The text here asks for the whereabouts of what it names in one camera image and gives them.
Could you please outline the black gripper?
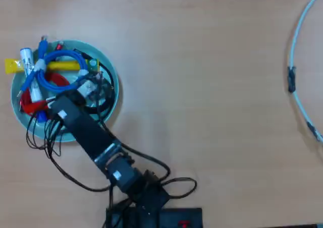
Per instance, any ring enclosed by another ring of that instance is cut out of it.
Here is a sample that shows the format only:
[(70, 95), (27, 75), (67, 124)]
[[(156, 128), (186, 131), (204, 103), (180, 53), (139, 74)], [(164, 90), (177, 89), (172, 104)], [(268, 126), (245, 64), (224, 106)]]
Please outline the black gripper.
[(80, 117), (80, 108), (86, 104), (85, 97), (78, 90), (68, 90), (46, 99), (53, 115), (58, 115), (65, 124), (72, 124)]

